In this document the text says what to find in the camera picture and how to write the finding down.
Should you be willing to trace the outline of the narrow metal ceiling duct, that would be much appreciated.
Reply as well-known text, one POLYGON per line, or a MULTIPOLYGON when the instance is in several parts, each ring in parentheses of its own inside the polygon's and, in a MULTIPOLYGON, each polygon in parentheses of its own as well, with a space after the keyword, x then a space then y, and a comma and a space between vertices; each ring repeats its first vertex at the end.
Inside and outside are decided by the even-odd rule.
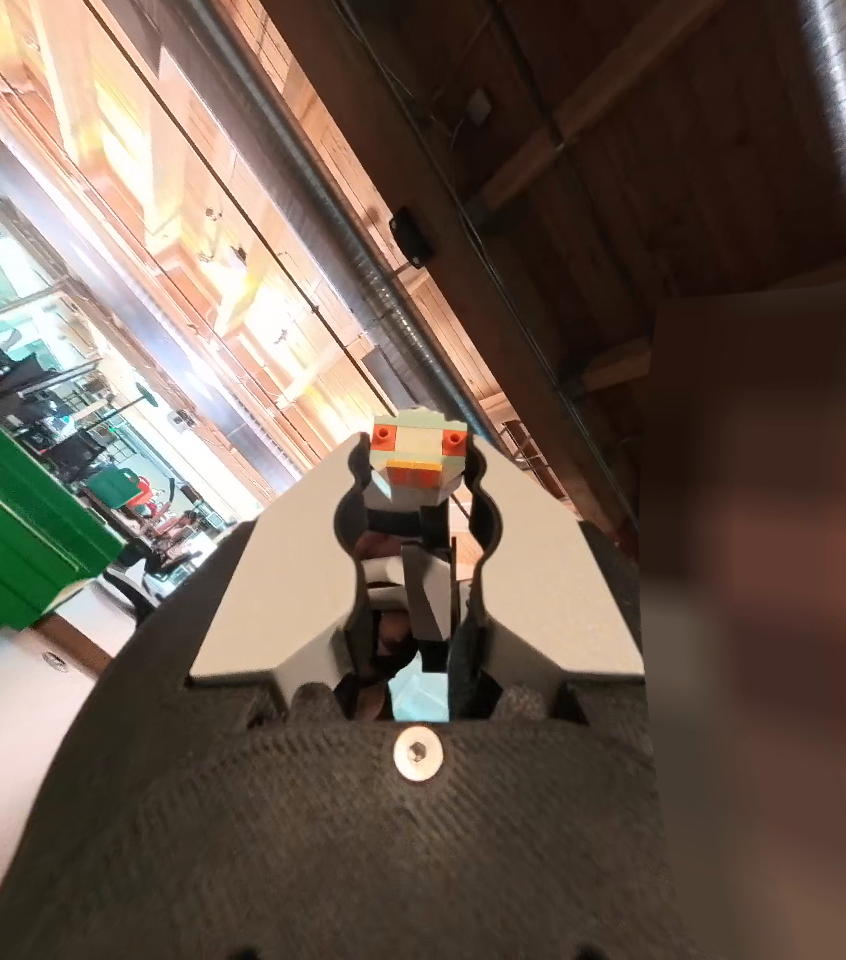
POLYGON ((172 6, 206 50, 235 107, 244 112, 242 124, 247 132, 261 149, 275 156, 275 169, 288 177, 323 245, 324 252, 314 257, 394 374, 420 401, 464 420, 504 452, 499 431, 451 366, 401 282, 391 278, 351 204, 333 183, 269 76, 245 51, 243 39, 229 30, 213 2, 173 2, 172 6))

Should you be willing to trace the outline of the lego bird model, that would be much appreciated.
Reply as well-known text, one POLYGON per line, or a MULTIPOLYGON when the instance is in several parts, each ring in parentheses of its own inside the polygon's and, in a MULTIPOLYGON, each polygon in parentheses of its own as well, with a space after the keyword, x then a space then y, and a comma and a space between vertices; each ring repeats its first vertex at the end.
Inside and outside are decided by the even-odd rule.
POLYGON ((450 503, 464 480, 469 429, 418 407, 374 420, 371 482, 363 498, 369 531, 399 551, 365 558, 372 609, 402 612, 424 673, 444 673, 461 621, 457 549, 450 503))

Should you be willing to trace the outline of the green plastic bin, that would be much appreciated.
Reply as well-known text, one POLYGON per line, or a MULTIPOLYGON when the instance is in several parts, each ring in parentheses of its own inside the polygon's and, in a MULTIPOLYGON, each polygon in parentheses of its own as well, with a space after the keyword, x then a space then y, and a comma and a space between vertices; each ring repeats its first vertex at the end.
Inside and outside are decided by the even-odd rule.
POLYGON ((122 543, 0 429, 0 630, 31 627, 118 557, 122 543))

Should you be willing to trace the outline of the black office chair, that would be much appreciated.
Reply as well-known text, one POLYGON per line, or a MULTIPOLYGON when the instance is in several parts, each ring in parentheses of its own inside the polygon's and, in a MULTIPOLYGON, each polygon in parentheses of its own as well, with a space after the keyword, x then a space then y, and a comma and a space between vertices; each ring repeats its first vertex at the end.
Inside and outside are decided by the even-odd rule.
POLYGON ((84 428, 67 436, 57 429, 77 413, 59 390, 94 375, 97 367, 85 362, 57 369, 34 354, 13 359, 0 346, 0 430, 64 485, 81 482, 105 452, 84 428))

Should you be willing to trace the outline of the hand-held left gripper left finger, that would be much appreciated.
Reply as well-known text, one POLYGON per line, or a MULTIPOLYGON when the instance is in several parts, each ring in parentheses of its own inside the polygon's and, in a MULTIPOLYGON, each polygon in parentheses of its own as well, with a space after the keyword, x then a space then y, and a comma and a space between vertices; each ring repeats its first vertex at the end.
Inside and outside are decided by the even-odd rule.
POLYGON ((190 668, 196 685, 337 687, 356 671, 365 490, 354 435, 261 513, 190 668))

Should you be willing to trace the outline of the black ceiling box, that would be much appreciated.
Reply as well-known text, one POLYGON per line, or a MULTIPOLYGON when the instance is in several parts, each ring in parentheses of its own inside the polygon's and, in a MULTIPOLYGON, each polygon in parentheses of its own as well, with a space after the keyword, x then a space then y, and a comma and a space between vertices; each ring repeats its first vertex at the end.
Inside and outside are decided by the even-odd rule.
POLYGON ((389 220, 392 238, 406 262, 413 269, 425 268, 435 256, 435 248, 414 212, 403 206, 389 220))

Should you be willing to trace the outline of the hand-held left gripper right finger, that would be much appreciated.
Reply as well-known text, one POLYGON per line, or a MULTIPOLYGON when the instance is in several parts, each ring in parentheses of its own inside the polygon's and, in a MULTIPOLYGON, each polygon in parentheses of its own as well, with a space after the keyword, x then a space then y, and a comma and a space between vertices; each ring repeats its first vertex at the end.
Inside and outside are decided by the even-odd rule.
POLYGON ((643 655, 572 511, 483 438, 472 450, 481 669, 501 687, 643 680, 643 655))

